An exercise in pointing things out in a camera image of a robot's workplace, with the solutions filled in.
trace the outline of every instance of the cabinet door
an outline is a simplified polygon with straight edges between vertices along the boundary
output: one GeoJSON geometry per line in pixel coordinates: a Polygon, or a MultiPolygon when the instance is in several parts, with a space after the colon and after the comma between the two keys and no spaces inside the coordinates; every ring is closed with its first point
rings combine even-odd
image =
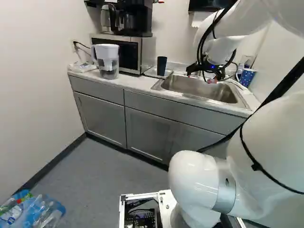
{"type": "Polygon", "coordinates": [[[167,163],[176,122],[125,108],[128,149],[167,163]]]}
{"type": "Polygon", "coordinates": [[[171,148],[170,159],[179,151],[197,151],[198,149],[209,146],[224,137],[225,136],[221,134],[179,123],[174,143],[171,148]]]}
{"type": "Polygon", "coordinates": [[[124,107],[74,92],[85,130],[126,148],[124,107]]]}

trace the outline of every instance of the blue polka dot cup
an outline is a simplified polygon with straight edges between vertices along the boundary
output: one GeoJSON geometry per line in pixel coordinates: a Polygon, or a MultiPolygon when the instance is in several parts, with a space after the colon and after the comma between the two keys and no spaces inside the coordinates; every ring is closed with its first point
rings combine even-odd
{"type": "Polygon", "coordinates": [[[257,70],[245,68],[243,70],[242,77],[239,80],[240,84],[248,88],[256,73],[257,70]]]}

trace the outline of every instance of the gray countertop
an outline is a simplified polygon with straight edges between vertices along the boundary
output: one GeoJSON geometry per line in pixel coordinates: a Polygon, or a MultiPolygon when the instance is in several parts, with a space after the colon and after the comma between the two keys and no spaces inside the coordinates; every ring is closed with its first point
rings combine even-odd
{"type": "Polygon", "coordinates": [[[109,86],[128,89],[134,92],[165,98],[168,100],[173,100],[188,105],[207,108],[210,110],[219,111],[227,114],[233,114],[244,118],[251,115],[253,111],[256,110],[257,107],[260,105],[260,103],[257,101],[257,99],[254,97],[252,93],[248,91],[243,91],[239,89],[237,86],[236,88],[239,90],[239,93],[242,95],[243,99],[246,101],[246,103],[248,104],[251,110],[232,106],[211,99],[199,100],[179,94],[174,95],[174,94],[164,93],[163,91],[152,90],[151,87],[153,87],[153,85],[159,79],[147,77],[147,76],[132,76],[132,75],[119,74],[117,79],[108,80],[100,77],[99,70],[93,70],[86,73],[74,73],[72,71],[68,71],[68,74],[71,76],[106,84],[109,86]]]}

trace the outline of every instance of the electrical outlet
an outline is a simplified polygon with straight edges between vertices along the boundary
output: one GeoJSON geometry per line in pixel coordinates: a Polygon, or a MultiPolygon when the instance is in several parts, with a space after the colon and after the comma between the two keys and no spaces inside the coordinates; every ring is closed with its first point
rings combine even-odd
{"type": "Polygon", "coordinates": [[[77,48],[74,45],[74,41],[77,41],[77,40],[75,40],[75,39],[70,40],[71,48],[72,48],[73,52],[77,52],[77,48]]]}

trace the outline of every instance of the microwave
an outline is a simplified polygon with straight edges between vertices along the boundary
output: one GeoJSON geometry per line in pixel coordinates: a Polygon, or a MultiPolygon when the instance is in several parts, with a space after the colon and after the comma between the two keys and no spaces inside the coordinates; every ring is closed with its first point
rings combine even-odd
{"type": "Polygon", "coordinates": [[[155,37],[91,34],[93,44],[119,45],[119,71],[141,75],[156,63],[155,37]]]}

